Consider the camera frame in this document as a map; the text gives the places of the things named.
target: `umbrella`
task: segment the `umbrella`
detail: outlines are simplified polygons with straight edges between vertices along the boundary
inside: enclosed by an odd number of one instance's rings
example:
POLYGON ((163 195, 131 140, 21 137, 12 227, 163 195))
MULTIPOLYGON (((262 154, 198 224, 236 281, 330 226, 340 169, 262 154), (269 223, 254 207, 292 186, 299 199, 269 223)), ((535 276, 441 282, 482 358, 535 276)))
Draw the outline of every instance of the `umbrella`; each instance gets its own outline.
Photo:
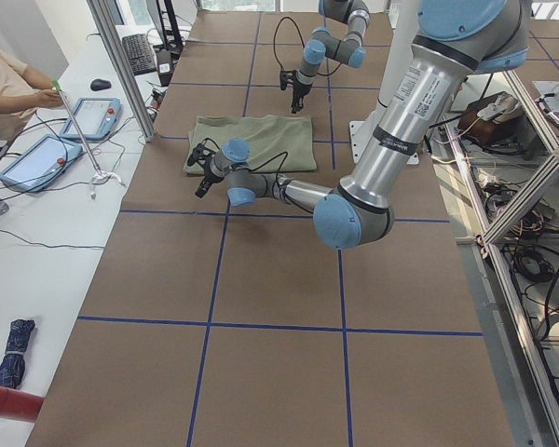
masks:
POLYGON ((0 386, 17 388, 25 374, 25 359, 31 331, 35 327, 32 319, 17 319, 10 323, 7 350, 0 365, 0 386))

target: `keyboard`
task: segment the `keyboard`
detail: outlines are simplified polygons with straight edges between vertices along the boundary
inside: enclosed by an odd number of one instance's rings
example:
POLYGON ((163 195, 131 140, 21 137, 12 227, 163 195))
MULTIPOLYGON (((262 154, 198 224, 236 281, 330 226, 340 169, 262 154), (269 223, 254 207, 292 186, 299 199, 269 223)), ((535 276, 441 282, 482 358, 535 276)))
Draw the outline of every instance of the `keyboard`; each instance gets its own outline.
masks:
POLYGON ((146 34, 133 34, 122 37, 122 47, 129 59, 130 68, 134 75, 143 75, 157 70, 153 51, 147 41, 146 34))

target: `tablet screen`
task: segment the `tablet screen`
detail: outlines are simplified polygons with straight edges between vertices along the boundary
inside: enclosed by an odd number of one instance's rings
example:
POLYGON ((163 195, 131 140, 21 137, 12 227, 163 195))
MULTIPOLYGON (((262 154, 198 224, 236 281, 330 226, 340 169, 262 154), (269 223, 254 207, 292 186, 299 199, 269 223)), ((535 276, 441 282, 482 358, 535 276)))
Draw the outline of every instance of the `tablet screen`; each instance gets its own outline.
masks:
MULTIPOLYGON (((83 135, 95 135, 100 130, 103 118, 110 107, 110 100, 83 100, 75 112, 76 122, 83 135)), ((70 123, 63 134, 78 135, 73 123, 70 123)))
POLYGON ((58 162, 59 158, 70 162, 71 157, 67 152, 74 148, 75 146, 69 142, 46 138, 6 172, 6 176, 20 186, 32 187, 47 177, 48 170, 58 162))

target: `beige shirt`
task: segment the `beige shirt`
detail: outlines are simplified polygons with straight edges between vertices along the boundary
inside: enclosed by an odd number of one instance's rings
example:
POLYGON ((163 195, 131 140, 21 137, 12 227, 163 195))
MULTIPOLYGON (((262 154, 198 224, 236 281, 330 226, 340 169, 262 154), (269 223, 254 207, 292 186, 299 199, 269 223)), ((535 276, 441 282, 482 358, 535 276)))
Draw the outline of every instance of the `beige shirt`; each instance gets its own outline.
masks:
MULTIPOLYGON (((0 96, 22 96, 34 90, 22 78, 27 68, 23 63, 0 49, 0 96)), ((14 114, 0 114, 0 140, 12 140, 25 126, 35 109, 14 114)))

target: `green object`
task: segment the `green object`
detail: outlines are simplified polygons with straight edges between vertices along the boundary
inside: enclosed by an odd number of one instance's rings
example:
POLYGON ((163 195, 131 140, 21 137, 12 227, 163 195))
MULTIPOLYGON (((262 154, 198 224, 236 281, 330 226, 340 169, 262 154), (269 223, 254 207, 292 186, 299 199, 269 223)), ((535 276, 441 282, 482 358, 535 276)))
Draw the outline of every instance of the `green object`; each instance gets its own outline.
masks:
MULTIPOLYGON (((188 135, 191 150, 205 138, 211 138, 222 147, 232 138, 242 138, 251 147, 248 163, 252 168, 284 151, 288 157, 281 167, 282 172, 316 170, 313 156, 313 125, 310 116, 287 117, 267 115, 263 118, 205 117, 197 118, 197 125, 188 135)), ((266 165, 259 172, 275 172, 282 157, 266 165)), ((198 165, 186 166, 188 174, 202 174, 198 165)))

